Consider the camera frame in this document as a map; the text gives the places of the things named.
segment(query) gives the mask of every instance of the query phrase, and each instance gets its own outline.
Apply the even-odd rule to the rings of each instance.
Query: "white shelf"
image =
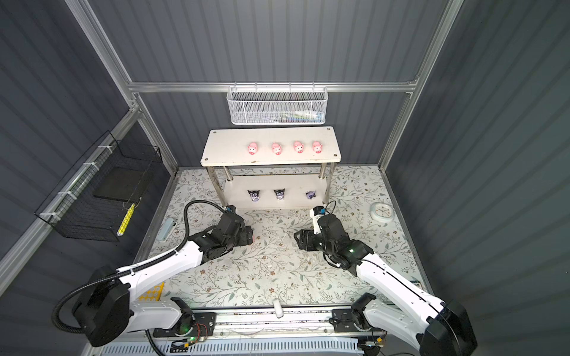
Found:
[[[302,153],[293,149],[293,143],[304,145]],[[323,145],[321,153],[313,151],[313,142]],[[256,154],[249,154],[247,146],[255,142]],[[271,150],[276,142],[282,146],[280,155]],[[200,163],[203,167],[298,165],[340,162],[340,149],[335,130],[330,126],[303,128],[263,128],[212,130]]]
[[[273,190],[285,189],[285,198],[278,200]],[[229,205],[237,209],[303,209],[323,204],[327,180],[318,174],[241,175],[226,182],[223,194]],[[252,202],[248,190],[259,190],[259,200]],[[316,190],[316,197],[305,193]]]

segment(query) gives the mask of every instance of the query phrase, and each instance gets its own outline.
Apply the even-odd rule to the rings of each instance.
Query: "yellow marker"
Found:
[[[117,231],[117,236],[122,236],[129,225],[129,221],[131,221],[131,217],[133,216],[133,212],[135,211],[135,204],[133,203],[127,213],[125,214],[125,218]]]
[[[154,286],[151,290],[146,291],[139,297],[139,301],[160,301],[160,296],[162,295],[162,290],[164,289],[164,282]]]

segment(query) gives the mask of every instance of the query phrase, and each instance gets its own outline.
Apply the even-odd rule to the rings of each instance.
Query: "black wire basket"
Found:
[[[155,146],[113,141],[46,212],[35,215],[66,238],[118,242],[162,165]]]

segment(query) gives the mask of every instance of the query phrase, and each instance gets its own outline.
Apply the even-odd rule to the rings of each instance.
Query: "red wire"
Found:
[[[208,327],[204,324],[198,324],[198,325],[202,325],[204,329],[206,329],[206,337],[204,338],[204,341],[206,341],[208,339]]]

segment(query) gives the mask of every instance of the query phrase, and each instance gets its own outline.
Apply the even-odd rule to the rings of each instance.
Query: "wire mesh basket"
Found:
[[[328,92],[227,91],[235,125],[320,125],[327,112]]]
[[[66,238],[118,242],[152,178],[162,165],[159,148],[113,141],[59,203],[36,216]]]

